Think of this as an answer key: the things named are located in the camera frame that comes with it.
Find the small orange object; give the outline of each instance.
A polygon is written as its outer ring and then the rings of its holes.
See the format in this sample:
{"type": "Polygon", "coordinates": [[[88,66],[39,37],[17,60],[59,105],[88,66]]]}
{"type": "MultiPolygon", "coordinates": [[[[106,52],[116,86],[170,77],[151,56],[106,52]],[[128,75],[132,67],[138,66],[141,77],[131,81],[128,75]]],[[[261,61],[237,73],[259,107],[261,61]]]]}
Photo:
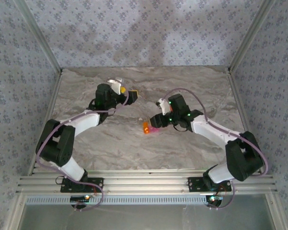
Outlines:
{"type": "Polygon", "coordinates": [[[145,134],[149,134],[148,122],[143,122],[143,131],[145,134]]]}

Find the blue floral wallpaper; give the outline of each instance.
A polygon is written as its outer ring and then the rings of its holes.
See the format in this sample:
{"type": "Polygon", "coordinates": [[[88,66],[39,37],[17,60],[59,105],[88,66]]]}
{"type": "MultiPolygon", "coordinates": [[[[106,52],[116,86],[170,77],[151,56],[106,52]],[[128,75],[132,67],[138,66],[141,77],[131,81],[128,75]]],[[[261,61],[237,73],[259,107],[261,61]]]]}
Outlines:
{"type": "Polygon", "coordinates": [[[26,2],[62,67],[227,66],[262,0],[26,2]]]}
{"type": "Polygon", "coordinates": [[[277,0],[234,73],[288,217],[288,0],[277,0]]]}
{"type": "Polygon", "coordinates": [[[0,229],[34,154],[58,74],[12,0],[0,0],[0,229]]]}

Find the wire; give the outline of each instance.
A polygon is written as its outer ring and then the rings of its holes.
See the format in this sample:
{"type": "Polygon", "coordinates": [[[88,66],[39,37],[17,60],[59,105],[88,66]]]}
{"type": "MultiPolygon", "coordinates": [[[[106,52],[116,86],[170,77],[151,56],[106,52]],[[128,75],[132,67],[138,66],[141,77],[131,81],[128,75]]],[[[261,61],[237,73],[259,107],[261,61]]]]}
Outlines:
{"type": "Polygon", "coordinates": [[[232,201],[234,200],[236,192],[235,192],[235,185],[234,185],[233,181],[231,180],[230,182],[231,182],[231,186],[232,186],[232,196],[231,196],[230,200],[228,201],[228,203],[222,207],[217,207],[217,206],[214,206],[212,204],[208,204],[207,205],[208,207],[210,207],[210,208],[213,207],[214,209],[219,210],[219,209],[224,209],[224,208],[228,207],[232,203],[232,201]]]}
{"type": "Polygon", "coordinates": [[[178,129],[176,128],[176,126],[177,126],[177,125],[175,125],[175,126],[173,126],[173,127],[174,127],[174,129],[175,129],[176,131],[178,131],[178,132],[186,132],[186,131],[188,131],[187,128],[186,128],[185,130],[178,130],[178,129]]]}
{"type": "Polygon", "coordinates": [[[201,100],[198,98],[198,96],[196,96],[196,94],[193,93],[191,90],[188,90],[188,89],[185,89],[185,88],[175,88],[175,89],[172,89],[172,90],[170,90],[170,91],[162,98],[162,100],[167,99],[167,97],[168,97],[172,92],[178,91],[178,90],[187,91],[187,92],[189,92],[190,94],[192,94],[192,95],[196,98],[196,100],[197,100],[197,101],[199,102],[199,104],[202,106],[203,111],[204,111],[205,120],[206,120],[206,122],[207,122],[210,126],[212,126],[213,128],[215,128],[215,129],[217,129],[217,130],[219,130],[219,131],[221,131],[221,132],[223,132],[223,133],[225,133],[225,134],[228,134],[228,135],[230,135],[230,136],[233,136],[233,137],[236,137],[236,138],[242,140],[243,142],[247,143],[249,146],[251,146],[253,149],[255,149],[255,150],[258,152],[258,154],[261,156],[261,158],[262,158],[262,160],[263,160],[263,162],[264,162],[264,172],[261,173],[261,174],[259,174],[259,175],[252,175],[252,176],[263,176],[263,175],[266,175],[266,174],[267,174],[268,168],[269,168],[269,167],[268,167],[268,160],[266,159],[266,157],[264,156],[264,154],[260,151],[260,149],[259,149],[257,146],[255,146],[253,143],[251,143],[250,141],[248,141],[247,139],[245,139],[245,138],[243,138],[243,137],[241,137],[241,136],[239,136],[239,135],[237,135],[237,134],[228,132],[228,131],[226,131],[226,130],[224,130],[224,129],[222,129],[222,128],[216,126],[216,125],[214,125],[213,123],[211,123],[211,122],[208,120],[207,111],[206,111],[206,108],[205,108],[205,106],[203,105],[202,101],[201,101],[201,100]]]}
{"type": "MultiPolygon", "coordinates": [[[[122,85],[123,87],[125,87],[126,92],[127,92],[126,100],[124,101],[124,103],[123,103],[119,108],[114,109],[114,111],[117,111],[117,110],[121,109],[122,107],[124,107],[124,106],[126,105],[126,103],[128,102],[128,99],[129,99],[128,89],[127,89],[127,87],[126,87],[121,81],[119,81],[119,80],[114,80],[114,79],[110,79],[110,80],[117,81],[117,82],[121,83],[121,85],[122,85]]],[[[46,169],[50,169],[50,170],[53,170],[53,171],[56,171],[56,172],[62,174],[65,178],[68,178],[69,180],[71,180],[72,182],[74,182],[74,183],[76,183],[76,184],[89,185],[89,186],[92,186],[93,188],[95,187],[95,188],[98,188],[98,189],[100,190],[100,192],[101,192],[101,199],[100,199],[100,201],[99,201],[97,204],[95,204],[95,205],[93,205],[93,206],[91,206],[91,207],[84,208],[84,209],[77,209],[77,208],[75,208],[75,210],[77,210],[77,211],[89,211],[89,210],[92,210],[92,209],[95,208],[95,207],[98,207],[98,206],[103,202],[103,200],[104,200],[104,191],[103,191],[102,188],[101,188],[99,185],[97,185],[97,184],[88,183],[88,182],[76,181],[76,180],[74,180],[73,178],[70,178],[66,173],[60,171],[59,169],[54,168],[54,167],[51,167],[51,166],[44,165],[44,164],[40,161],[40,154],[41,154],[41,152],[43,151],[43,149],[44,149],[44,147],[46,146],[46,144],[48,143],[48,141],[49,141],[49,140],[52,138],[52,136],[55,134],[55,132],[57,132],[58,129],[59,129],[60,127],[62,127],[63,125],[68,124],[68,123],[70,123],[70,122],[72,122],[72,121],[75,121],[75,120],[77,120],[77,119],[79,119],[79,118],[81,118],[81,117],[83,117],[83,116],[89,115],[89,114],[108,113],[108,112],[109,112],[109,110],[89,111],[89,112],[86,112],[86,113],[81,113],[81,114],[79,114],[79,115],[77,115],[77,116],[75,116],[75,117],[73,117],[73,118],[71,118],[71,119],[69,119],[69,120],[63,121],[63,122],[60,123],[58,126],[56,126],[56,127],[52,130],[52,132],[47,136],[47,138],[45,139],[45,141],[43,142],[43,144],[40,146],[40,148],[39,148],[39,150],[38,150],[38,152],[37,152],[37,154],[36,154],[36,162],[37,162],[37,164],[39,164],[41,167],[46,168],[46,169]]]]}
{"type": "Polygon", "coordinates": [[[96,187],[95,186],[94,186],[93,190],[94,190],[94,195],[97,195],[97,191],[96,191],[96,187]]]}
{"type": "Polygon", "coordinates": [[[58,183],[57,179],[59,179],[60,177],[64,178],[64,176],[57,176],[57,178],[55,179],[55,183],[61,185],[62,183],[58,183]]]}
{"type": "Polygon", "coordinates": [[[221,192],[221,188],[224,189],[225,195],[226,195],[226,193],[227,193],[226,188],[223,185],[220,184],[219,189],[217,190],[217,192],[216,192],[216,194],[214,196],[217,196],[219,194],[219,192],[221,192]]]}

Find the gray marble tabletop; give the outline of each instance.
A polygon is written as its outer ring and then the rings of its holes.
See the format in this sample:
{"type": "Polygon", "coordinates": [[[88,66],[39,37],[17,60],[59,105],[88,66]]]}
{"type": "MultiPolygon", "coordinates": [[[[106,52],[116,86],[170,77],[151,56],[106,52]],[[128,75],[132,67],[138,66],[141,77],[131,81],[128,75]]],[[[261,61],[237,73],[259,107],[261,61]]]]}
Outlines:
{"type": "MultiPolygon", "coordinates": [[[[64,69],[52,117],[60,120],[81,113],[95,98],[97,85],[115,77],[138,90],[139,98],[76,137],[73,157],[87,170],[207,169],[223,161],[225,152],[195,133],[172,126],[143,133],[143,122],[161,112],[155,102],[176,87],[196,93],[214,121],[243,131],[228,75],[221,67],[64,69]]],[[[202,111],[191,95],[181,93],[191,109],[202,111]]]]}

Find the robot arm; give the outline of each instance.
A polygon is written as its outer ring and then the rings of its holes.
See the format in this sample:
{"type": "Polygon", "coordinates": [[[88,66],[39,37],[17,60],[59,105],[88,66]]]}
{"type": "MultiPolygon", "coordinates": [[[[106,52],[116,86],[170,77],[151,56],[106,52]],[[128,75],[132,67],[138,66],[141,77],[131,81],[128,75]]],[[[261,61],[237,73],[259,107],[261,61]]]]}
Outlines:
{"type": "MultiPolygon", "coordinates": [[[[126,101],[126,96],[121,94],[120,83],[111,81],[112,85],[100,84],[96,90],[96,98],[93,99],[88,108],[82,112],[85,116],[71,121],[68,125],[63,125],[58,129],[53,137],[47,142],[43,148],[40,157],[49,161],[53,166],[64,172],[70,178],[76,181],[85,182],[87,180],[87,172],[83,169],[72,157],[72,149],[74,138],[80,133],[89,128],[100,125],[108,116],[108,113],[100,113],[99,111],[107,111],[111,108],[116,108],[118,104],[123,104],[126,101]]],[[[130,105],[138,98],[137,91],[128,91],[128,101],[126,105],[130,105]]],[[[60,123],[69,119],[57,121],[51,119],[46,122],[42,135],[36,147],[36,153],[43,144],[52,130],[60,123]]]]}
{"type": "Polygon", "coordinates": [[[168,102],[160,99],[157,105],[161,107],[162,113],[150,119],[152,127],[160,128],[168,125],[180,125],[186,131],[200,134],[225,150],[227,161],[213,166],[203,174],[204,183],[208,189],[218,187],[218,184],[225,180],[235,178],[239,181],[244,181],[263,166],[260,155],[251,146],[242,142],[239,138],[215,129],[208,122],[228,133],[241,136],[258,147],[252,133],[248,131],[244,133],[233,131],[211,120],[207,122],[202,112],[189,109],[180,94],[169,97],[168,102]]]}

